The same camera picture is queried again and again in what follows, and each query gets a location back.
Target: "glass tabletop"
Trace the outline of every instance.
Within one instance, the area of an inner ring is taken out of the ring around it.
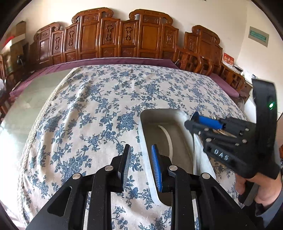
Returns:
[[[10,210],[18,209],[18,168],[29,132],[50,94],[70,71],[34,79],[16,99],[0,125],[0,200]]]

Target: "wall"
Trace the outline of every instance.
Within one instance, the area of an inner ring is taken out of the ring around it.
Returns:
[[[194,25],[202,25],[214,31],[221,39],[223,50],[238,57],[246,25],[246,0],[33,0],[15,18],[11,26],[21,20],[27,22],[26,36],[33,42],[35,32],[52,22],[71,24],[79,11],[108,7],[114,17],[128,20],[135,9],[149,9],[169,14],[173,26],[179,29],[179,44],[183,44],[184,31],[191,32]]]
[[[248,38],[250,26],[269,34],[268,47]],[[283,41],[268,17],[251,1],[247,3],[247,23],[236,63],[260,79],[275,83],[278,112],[283,112]]]

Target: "black handle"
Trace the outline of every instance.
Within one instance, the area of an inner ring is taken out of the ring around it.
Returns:
[[[256,194],[258,193],[259,186],[249,181],[246,181],[245,186],[246,186],[245,191],[242,195],[238,196],[238,200],[240,203],[246,206],[250,206],[254,198],[256,197]]]

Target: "floral tablecloth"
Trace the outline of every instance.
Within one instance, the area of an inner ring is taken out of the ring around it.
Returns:
[[[168,229],[171,208],[152,201],[139,145],[138,118],[151,108],[244,118],[203,75],[145,65],[74,69],[45,103],[27,140],[19,179],[23,221],[28,224],[74,173],[95,173],[128,143],[132,156],[127,187],[112,194],[112,228]],[[211,163],[217,181],[237,201],[234,173],[213,159]]]

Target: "purple fabric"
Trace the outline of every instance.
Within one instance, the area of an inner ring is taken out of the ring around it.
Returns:
[[[94,58],[80,61],[73,61],[62,63],[58,65],[49,66],[38,71],[35,71],[27,80],[22,82],[14,91],[10,92],[10,96],[17,98],[22,91],[32,82],[34,78],[40,76],[67,70],[73,69],[83,65],[116,65],[116,64],[125,64],[125,65],[153,65],[160,67],[167,67],[172,69],[179,69],[171,60],[169,59],[148,59],[148,58],[129,58],[129,57],[118,57],[118,58]]]
[[[239,93],[234,90],[226,81],[219,77],[215,73],[211,73],[209,76],[225,93],[230,97],[239,97]]]

